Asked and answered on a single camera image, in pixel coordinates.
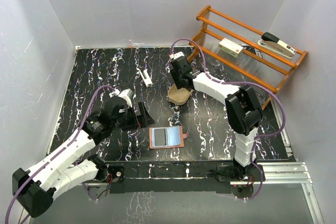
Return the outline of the beige oval card tray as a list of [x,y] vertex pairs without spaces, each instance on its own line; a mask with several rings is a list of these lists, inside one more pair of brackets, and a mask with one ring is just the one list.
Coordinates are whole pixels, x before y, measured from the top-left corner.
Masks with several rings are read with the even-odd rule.
[[184,105],[192,93],[193,90],[188,90],[186,88],[178,89],[176,84],[173,84],[168,91],[168,100],[175,105]]

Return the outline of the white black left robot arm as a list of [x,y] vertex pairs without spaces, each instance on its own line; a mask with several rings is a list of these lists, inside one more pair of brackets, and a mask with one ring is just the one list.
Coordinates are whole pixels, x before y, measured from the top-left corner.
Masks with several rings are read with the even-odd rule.
[[30,217],[45,213],[61,194],[88,180],[104,181],[108,168],[97,155],[78,165],[75,161],[110,137],[114,130],[132,131],[154,124],[143,102],[135,112],[129,98],[111,98],[100,110],[91,112],[71,137],[42,161],[28,170],[18,168],[12,174],[13,200],[18,201]]

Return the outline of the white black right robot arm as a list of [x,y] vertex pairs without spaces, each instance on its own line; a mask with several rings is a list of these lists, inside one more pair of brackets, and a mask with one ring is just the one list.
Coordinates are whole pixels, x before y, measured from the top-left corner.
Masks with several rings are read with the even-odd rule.
[[170,73],[178,89],[185,88],[202,92],[226,107],[227,119],[235,133],[236,150],[233,162],[218,166],[211,174],[218,180],[247,180],[260,175],[263,170],[256,164],[256,139],[262,119],[262,109],[253,88],[250,85],[238,86],[219,80],[208,72],[194,69],[187,58],[170,55]]

